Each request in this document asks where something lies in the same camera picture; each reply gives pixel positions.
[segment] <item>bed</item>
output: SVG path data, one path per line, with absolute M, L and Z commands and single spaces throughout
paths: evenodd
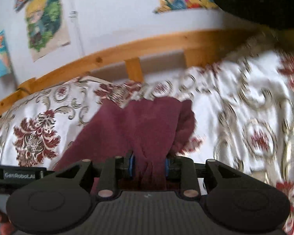
M 183 50 L 185 71 L 144 82 L 140 58 L 173 50 Z M 128 82 L 91 76 L 122 61 Z M 284 230 L 294 235 L 294 31 L 156 36 L 29 79 L 0 101 L 0 164 L 52 169 L 104 99 L 124 107 L 162 96 L 193 102 L 197 123 L 185 145 L 188 157 L 217 159 L 287 194 L 292 209 Z

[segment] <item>wooden bed frame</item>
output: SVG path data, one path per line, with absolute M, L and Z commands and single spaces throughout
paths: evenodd
M 143 82 L 139 59 L 142 56 L 183 50 L 187 67 L 205 66 L 220 60 L 254 33 L 255 31 L 241 29 L 181 32 L 136 40 L 108 48 L 64 65 L 38 79 L 32 78 L 23 82 L 16 92 L 0 101 L 0 116 L 16 101 L 32 93 L 112 63 L 125 61 L 129 79 L 137 82 Z M 294 31 L 284 32 L 280 37 L 283 42 L 294 45 Z

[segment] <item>cloth fold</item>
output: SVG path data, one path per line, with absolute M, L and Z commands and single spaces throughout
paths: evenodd
M 54 170 L 59 171 L 81 159 L 104 162 L 133 150 L 139 188 L 165 190 L 165 158 L 168 153 L 180 152 L 194 131 L 191 104 L 190 100 L 180 102 L 162 97 L 154 101 L 132 100 L 122 109 L 104 100 Z

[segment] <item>floral bedspread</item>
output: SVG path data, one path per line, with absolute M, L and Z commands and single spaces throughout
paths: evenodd
M 292 205 L 284 230 L 294 235 L 294 53 L 277 49 L 273 36 L 154 84 L 79 80 L 28 96 L 0 120 L 0 164 L 51 169 L 103 99 L 124 107 L 162 96 L 193 101 L 188 157 L 215 158 L 283 191 Z

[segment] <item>wall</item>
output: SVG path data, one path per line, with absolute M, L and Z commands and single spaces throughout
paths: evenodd
M 7 44 L 15 79 L 0 80 L 0 99 L 32 77 L 40 77 L 81 56 L 76 25 L 69 18 L 78 11 L 80 39 L 84 53 L 91 54 L 104 48 L 157 34 L 213 28 L 251 28 L 252 24 L 222 11 L 185 10 L 163 14 L 152 11 L 159 0 L 63 0 L 71 44 L 58 48 L 45 57 L 32 61 L 27 41 L 24 9 L 16 13 L 14 0 L 0 0 L 0 30 L 6 32 Z

